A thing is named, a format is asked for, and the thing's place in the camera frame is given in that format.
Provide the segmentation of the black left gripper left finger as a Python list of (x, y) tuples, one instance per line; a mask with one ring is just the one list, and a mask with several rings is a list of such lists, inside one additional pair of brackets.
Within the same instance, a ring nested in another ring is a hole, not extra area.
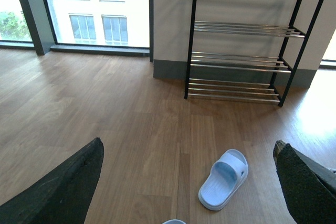
[(103, 158), (104, 146), (96, 137), (1, 205), (1, 223), (84, 223)]

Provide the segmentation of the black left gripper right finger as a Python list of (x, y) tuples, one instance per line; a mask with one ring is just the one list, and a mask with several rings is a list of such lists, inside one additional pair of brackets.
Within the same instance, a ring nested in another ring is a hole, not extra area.
[(335, 223), (335, 169), (278, 140), (273, 157), (282, 193), (296, 223)]

